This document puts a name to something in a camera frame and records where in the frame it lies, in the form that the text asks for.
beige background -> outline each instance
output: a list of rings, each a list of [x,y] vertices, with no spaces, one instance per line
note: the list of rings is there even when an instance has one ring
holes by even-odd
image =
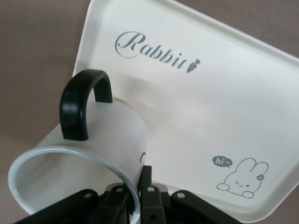
[[[298,0],[179,0],[299,57]],[[89,0],[0,1],[0,223],[27,214],[7,186],[13,160],[58,123]],[[259,224],[296,224],[299,188]]]

cup rim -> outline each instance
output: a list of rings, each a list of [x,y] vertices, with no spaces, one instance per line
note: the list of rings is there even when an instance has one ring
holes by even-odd
[[[108,161],[100,154],[95,154],[89,150],[83,150],[79,147],[73,146],[65,146],[65,145],[49,145],[49,146],[42,146],[36,147],[31,150],[28,150],[21,154],[15,161],[12,163],[9,172],[8,172],[8,186],[9,189],[17,201],[17,203],[30,215],[36,213],[32,208],[28,206],[28,204],[23,200],[21,195],[18,193],[16,187],[16,174],[22,164],[27,161],[28,159],[42,155],[42,154],[49,154],[49,153],[62,153],[62,154],[72,154],[76,156],[83,157],[85,159],[92,160],[97,164],[100,164],[110,171],[112,171],[115,175],[117,175],[128,187],[131,192],[132,198],[134,200],[135,210],[133,211],[132,220],[130,223],[136,223],[139,219],[141,213],[141,205],[140,205],[140,196],[136,186],[130,180],[129,176],[116,164]]]

screw hole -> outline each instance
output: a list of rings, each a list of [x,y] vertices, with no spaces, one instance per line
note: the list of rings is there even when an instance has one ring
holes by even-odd
[[[118,188],[118,189],[116,189],[116,192],[117,193],[120,193],[120,192],[122,192],[123,191],[123,188]]]
[[[179,199],[184,199],[184,198],[186,197],[186,195],[185,195],[184,193],[178,193],[178,194],[177,194],[177,197],[178,197]]]
[[[92,196],[91,193],[87,193],[87,194],[84,195],[84,198],[90,198],[91,196]]]
[[[148,187],[147,190],[148,190],[148,192],[154,192],[154,191],[155,191],[155,188],[153,188],[153,187]]]

plastic tray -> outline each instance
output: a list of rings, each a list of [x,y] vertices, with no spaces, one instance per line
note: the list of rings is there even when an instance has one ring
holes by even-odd
[[[74,74],[87,68],[141,115],[170,192],[250,223],[297,186],[297,58],[172,0],[92,0]]]

mug handle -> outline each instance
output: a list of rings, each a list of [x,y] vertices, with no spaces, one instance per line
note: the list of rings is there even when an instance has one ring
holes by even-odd
[[[65,139],[88,139],[86,104],[92,88],[96,102],[112,103],[111,85],[106,72],[86,69],[75,75],[66,85],[60,100],[60,124]]]

